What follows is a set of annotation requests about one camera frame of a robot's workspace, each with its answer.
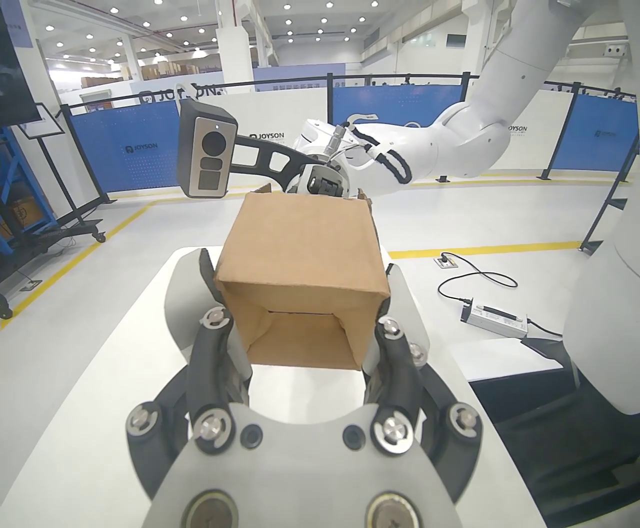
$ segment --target white table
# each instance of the white table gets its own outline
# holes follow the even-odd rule
[[[164,321],[176,251],[102,346],[45,430],[0,508],[0,526],[140,528],[149,507],[134,472],[125,419],[153,400],[185,359]],[[217,259],[220,247],[210,248]],[[388,255],[383,252],[385,264]],[[429,362],[460,401],[484,420],[476,471],[456,508],[465,528],[545,528],[507,450],[452,355]],[[252,408],[289,422],[323,421],[361,405],[355,371],[254,365]]]

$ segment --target open cardboard box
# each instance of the open cardboard box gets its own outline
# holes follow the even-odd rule
[[[249,361],[360,369],[390,295],[370,201],[259,191],[215,274]]]

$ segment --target white robot body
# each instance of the white robot body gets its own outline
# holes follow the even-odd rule
[[[601,3],[518,0],[465,102],[447,108],[426,128],[378,123],[350,127],[335,155],[348,176],[349,192],[360,188],[375,196],[429,176],[474,177],[489,169],[509,145],[509,126]],[[619,4],[632,51],[640,56],[640,3]],[[635,70],[640,81],[637,64]],[[306,154],[322,152],[333,130],[332,125],[310,120],[295,148]],[[627,414],[640,413],[640,186],[632,194],[614,233],[590,257],[564,329],[572,360],[612,405]]]

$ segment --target blue partition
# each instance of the blue partition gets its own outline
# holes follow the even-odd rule
[[[174,102],[113,108],[72,119],[105,192],[178,184],[178,111]]]
[[[379,123],[428,127],[445,108],[460,101],[461,93],[459,84],[335,88],[333,122],[342,123],[352,114],[376,114]]]
[[[618,171],[637,133],[634,102],[578,95],[552,168]]]

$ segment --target display screen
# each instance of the display screen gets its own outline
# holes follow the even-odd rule
[[[0,127],[39,119],[40,114],[22,74],[0,10]]]

